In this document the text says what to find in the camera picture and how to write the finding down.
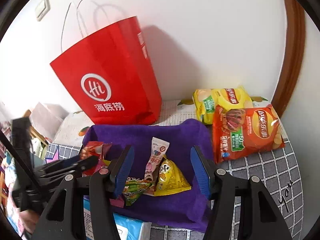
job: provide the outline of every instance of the white string handle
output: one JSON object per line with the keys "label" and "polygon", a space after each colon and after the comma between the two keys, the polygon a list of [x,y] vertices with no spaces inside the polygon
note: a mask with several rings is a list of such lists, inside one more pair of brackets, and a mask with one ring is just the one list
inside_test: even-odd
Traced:
{"label": "white string handle", "polygon": [[[63,51],[62,51],[63,31],[64,31],[64,27],[65,27],[65,25],[66,25],[67,15],[68,15],[68,12],[69,12],[69,10],[70,10],[71,4],[74,4],[74,5],[76,6],[76,18],[77,18],[79,31],[80,31],[80,34],[81,34],[82,38],[84,38],[84,35],[83,35],[83,33],[82,33],[82,29],[81,29],[81,26],[80,26],[80,23],[79,23],[79,17],[80,17],[80,19],[81,19],[81,21],[82,21],[82,25],[84,26],[84,30],[85,30],[86,36],[89,35],[89,34],[88,34],[87,27],[86,27],[85,22],[84,22],[84,19],[83,19],[81,13],[79,12],[79,6],[80,6],[80,4],[81,4],[82,1],[83,1],[83,0],[80,0],[80,2],[78,3],[77,6],[74,4],[74,2],[69,3],[69,6],[68,6],[68,9],[67,9],[66,15],[65,15],[65,17],[64,17],[63,26],[62,26],[62,31],[61,31],[61,39],[60,39],[61,54],[63,53]],[[99,9],[101,9],[101,10],[103,11],[104,15],[106,16],[108,22],[110,22],[110,20],[109,20],[109,18],[108,18],[108,15],[107,15],[106,11],[104,10],[103,6],[99,5],[98,3],[96,3],[96,2],[93,1],[93,0],[89,0],[89,1],[92,2],[94,5],[96,5]]]}

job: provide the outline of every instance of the grid pattern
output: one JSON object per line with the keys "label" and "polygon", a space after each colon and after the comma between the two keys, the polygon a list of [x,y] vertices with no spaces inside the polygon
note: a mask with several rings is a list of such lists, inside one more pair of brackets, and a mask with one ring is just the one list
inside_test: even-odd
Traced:
{"label": "grid pattern", "polygon": [[[59,159],[68,159],[78,154],[80,147],[50,144],[46,158],[53,158],[56,151]],[[233,161],[220,163],[219,168],[231,175],[243,179],[258,176],[277,203],[293,240],[300,239],[303,218],[303,194],[299,167],[290,141],[286,139],[285,147],[274,151],[252,154]],[[236,197],[232,221],[231,240],[236,240],[240,223],[241,198]],[[174,228],[152,224],[150,240],[202,240],[204,234],[185,228]]]}

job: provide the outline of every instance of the white circular logo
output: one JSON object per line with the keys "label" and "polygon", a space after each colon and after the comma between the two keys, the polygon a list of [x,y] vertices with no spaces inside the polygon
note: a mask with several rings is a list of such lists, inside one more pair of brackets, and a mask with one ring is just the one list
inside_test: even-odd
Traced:
{"label": "white circular logo", "polygon": [[81,79],[81,87],[87,96],[96,101],[105,102],[111,98],[111,87],[103,77],[97,74],[84,75]]}

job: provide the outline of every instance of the yellow snack package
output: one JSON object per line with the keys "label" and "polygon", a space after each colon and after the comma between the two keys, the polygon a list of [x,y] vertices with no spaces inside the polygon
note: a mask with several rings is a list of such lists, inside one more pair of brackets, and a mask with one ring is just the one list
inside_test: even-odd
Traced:
{"label": "yellow snack package", "polygon": [[243,87],[223,89],[197,89],[193,93],[197,119],[212,124],[215,106],[230,109],[253,108],[252,100]]}
{"label": "yellow snack package", "polygon": [[166,196],[191,189],[177,165],[168,160],[165,155],[160,165],[158,179],[155,196]]}

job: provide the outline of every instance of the purple cloth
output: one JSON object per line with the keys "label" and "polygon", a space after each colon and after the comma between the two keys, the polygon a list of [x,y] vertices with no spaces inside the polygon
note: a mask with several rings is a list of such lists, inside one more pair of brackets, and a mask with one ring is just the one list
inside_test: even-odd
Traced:
{"label": "purple cloth", "polygon": [[126,145],[132,145],[135,156],[129,176],[143,179],[153,137],[170,142],[166,155],[179,167],[191,190],[168,196],[142,195],[132,206],[113,207],[113,211],[159,225],[204,232],[210,208],[200,192],[190,161],[190,149],[194,145],[201,148],[206,158],[213,157],[210,133],[201,122],[188,119],[175,126],[93,125],[85,135],[83,145],[89,141],[112,143],[109,160],[118,157]]}

